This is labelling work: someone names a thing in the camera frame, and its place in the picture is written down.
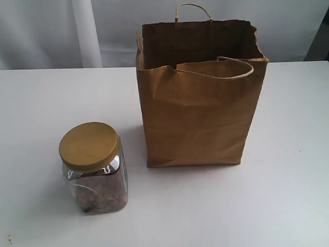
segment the paper bag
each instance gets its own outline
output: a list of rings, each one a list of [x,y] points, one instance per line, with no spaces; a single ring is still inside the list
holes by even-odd
[[[143,45],[137,33],[148,166],[239,164],[268,59],[249,22],[195,5],[210,20],[179,23],[180,6],[175,23],[142,26]]]

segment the white curtain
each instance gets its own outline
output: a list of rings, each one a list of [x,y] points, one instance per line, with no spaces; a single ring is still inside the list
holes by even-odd
[[[172,22],[183,0],[0,0],[0,69],[135,65],[135,32]],[[195,0],[214,20],[250,20],[273,62],[302,61],[329,0]],[[182,21],[204,14],[182,7]]]

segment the jar contents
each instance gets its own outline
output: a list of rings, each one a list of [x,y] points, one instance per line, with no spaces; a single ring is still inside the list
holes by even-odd
[[[61,141],[63,177],[86,214],[118,211],[128,202],[127,174],[120,138],[104,123],[85,123],[81,126],[76,127],[78,130],[70,130]],[[111,137],[109,132],[115,133],[112,141],[106,138]]]

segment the kraft paper bag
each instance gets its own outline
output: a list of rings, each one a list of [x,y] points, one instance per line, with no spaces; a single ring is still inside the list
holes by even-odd
[[[178,22],[182,5],[209,21]],[[137,81],[149,167],[240,164],[269,60],[256,29],[181,4],[175,23],[137,33]]]

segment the white wall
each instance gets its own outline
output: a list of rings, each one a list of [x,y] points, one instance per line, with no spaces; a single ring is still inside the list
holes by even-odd
[[[142,24],[174,21],[177,0],[92,0],[103,66],[134,66]],[[250,20],[273,62],[302,61],[329,0],[198,0],[214,20]],[[206,20],[191,6],[182,21]],[[82,66],[70,0],[0,0],[0,69]]]

